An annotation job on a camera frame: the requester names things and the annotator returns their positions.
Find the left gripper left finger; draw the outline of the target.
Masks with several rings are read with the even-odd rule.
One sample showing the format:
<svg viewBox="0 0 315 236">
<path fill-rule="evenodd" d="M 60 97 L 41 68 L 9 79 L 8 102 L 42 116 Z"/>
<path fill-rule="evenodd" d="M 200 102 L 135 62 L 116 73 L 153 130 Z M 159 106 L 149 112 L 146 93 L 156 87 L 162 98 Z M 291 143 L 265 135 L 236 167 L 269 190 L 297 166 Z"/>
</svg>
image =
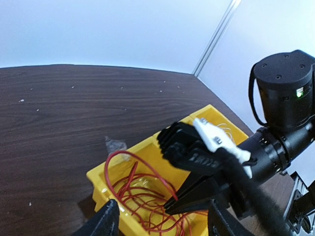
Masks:
<svg viewBox="0 0 315 236">
<path fill-rule="evenodd" d="M 72 236 L 117 236 L 119 234 L 120 209 L 110 199 L 90 220 Z"/>
</svg>

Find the yellow three-compartment bin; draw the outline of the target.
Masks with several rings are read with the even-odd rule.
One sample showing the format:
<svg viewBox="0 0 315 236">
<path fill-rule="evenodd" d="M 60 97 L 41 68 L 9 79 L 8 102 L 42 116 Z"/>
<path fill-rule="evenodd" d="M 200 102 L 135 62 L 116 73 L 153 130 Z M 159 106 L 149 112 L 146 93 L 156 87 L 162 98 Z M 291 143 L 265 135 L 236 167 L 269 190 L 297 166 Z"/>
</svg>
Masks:
<svg viewBox="0 0 315 236">
<path fill-rule="evenodd" d="M 205 212 L 169 216 L 162 204 L 179 189 L 189 173 L 162 158 L 158 134 L 128 149 L 140 157 L 118 165 L 102 163 L 87 172 L 94 186 L 94 210 L 110 199 L 118 202 L 119 230 L 125 236 L 206 236 Z"/>
</svg>

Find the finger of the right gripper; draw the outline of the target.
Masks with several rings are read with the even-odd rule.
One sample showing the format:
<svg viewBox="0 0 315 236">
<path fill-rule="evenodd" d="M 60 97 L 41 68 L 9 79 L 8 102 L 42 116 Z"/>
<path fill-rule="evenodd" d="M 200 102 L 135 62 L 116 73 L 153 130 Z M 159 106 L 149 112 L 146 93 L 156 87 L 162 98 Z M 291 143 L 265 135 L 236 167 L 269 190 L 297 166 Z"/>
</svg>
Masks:
<svg viewBox="0 0 315 236">
<path fill-rule="evenodd" d="M 176 192 L 178 199 L 170 198 L 164 210 L 169 215 L 207 210 L 209 201 L 220 192 L 214 177 L 188 177 Z"/>
</svg>

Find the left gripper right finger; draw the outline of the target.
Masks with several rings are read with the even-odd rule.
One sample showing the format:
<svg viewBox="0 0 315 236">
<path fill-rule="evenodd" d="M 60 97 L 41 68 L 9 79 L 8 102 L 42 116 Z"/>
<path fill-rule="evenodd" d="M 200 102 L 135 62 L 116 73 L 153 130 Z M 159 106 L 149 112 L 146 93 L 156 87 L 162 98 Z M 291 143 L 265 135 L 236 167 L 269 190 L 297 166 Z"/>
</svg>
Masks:
<svg viewBox="0 0 315 236">
<path fill-rule="evenodd" d="M 216 200 L 209 203 L 208 233 L 210 236 L 254 236 Z"/>
</svg>

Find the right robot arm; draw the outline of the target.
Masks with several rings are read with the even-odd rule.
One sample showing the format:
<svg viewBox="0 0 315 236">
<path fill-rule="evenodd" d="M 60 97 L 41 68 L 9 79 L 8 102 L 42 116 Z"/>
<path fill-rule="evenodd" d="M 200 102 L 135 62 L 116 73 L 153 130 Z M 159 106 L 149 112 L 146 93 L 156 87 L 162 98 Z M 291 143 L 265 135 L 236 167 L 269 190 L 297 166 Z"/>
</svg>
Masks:
<svg viewBox="0 0 315 236">
<path fill-rule="evenodd" d="M 270 55 L 251 69 L 250 101 L 254 86 L 265 121 L 239 148 L 250 152 L 245 165 L 262 184 L 288 168 L 315 138 L 315 59 L 301 50 Z M 192 125 L 175 122 L 157 140 L 164 159 L 189 171 L 176 195 L 164 204 L 166 213 L 207 210 L 210 201 L 217 200 L 240 218 L 249 214 L 244 191 L 224 173 L 222 160 L 207 150 Z"/>
</svg>

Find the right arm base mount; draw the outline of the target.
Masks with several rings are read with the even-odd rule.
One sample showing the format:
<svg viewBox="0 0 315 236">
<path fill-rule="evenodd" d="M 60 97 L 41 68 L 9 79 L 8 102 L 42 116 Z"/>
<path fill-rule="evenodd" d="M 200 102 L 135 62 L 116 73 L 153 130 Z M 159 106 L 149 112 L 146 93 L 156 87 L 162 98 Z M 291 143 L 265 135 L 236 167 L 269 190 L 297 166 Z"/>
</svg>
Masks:
<svg viewBox="0 0 315 236">
<path fill-rule="evenodd" d="M 284 218 L 293 236 L 315 234 L 315 183 L 307 186 L 297 172 L 290 175 L 294 186 L 284 212 Z"/>
</svg>

